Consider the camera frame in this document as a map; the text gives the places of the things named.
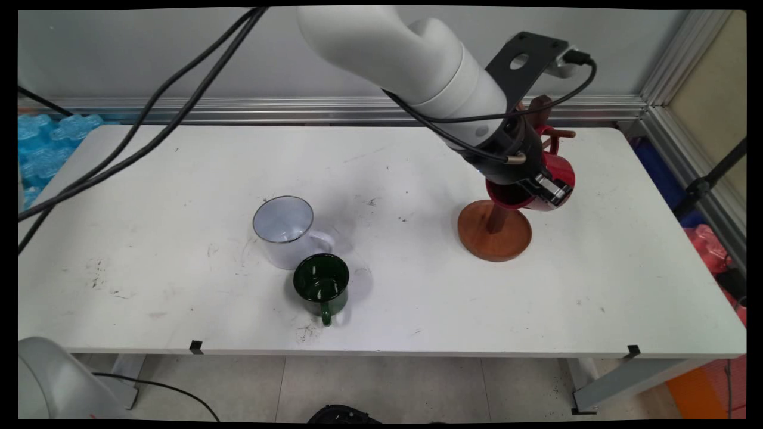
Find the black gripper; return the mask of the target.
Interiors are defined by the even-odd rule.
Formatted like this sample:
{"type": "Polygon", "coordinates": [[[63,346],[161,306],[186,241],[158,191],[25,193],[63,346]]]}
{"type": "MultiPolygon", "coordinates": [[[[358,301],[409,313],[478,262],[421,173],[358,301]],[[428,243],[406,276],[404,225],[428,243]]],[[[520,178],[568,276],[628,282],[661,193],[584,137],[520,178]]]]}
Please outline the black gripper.
{"type": "Polygon", "coordinates": [[[498,128],[477,125],[476,147],[497,157],[524,155],[524,162],[496,162],[466,150],[461,152],[461,157],[488,181],[497,185],[517,185],[522,194],[522,204],[532,204],[534,209],[558,209],[563,206],[574,191],[574,175],[553,176],[550,171],[545,172],[541,139],[524,115],[496,122],[498,128]]]}

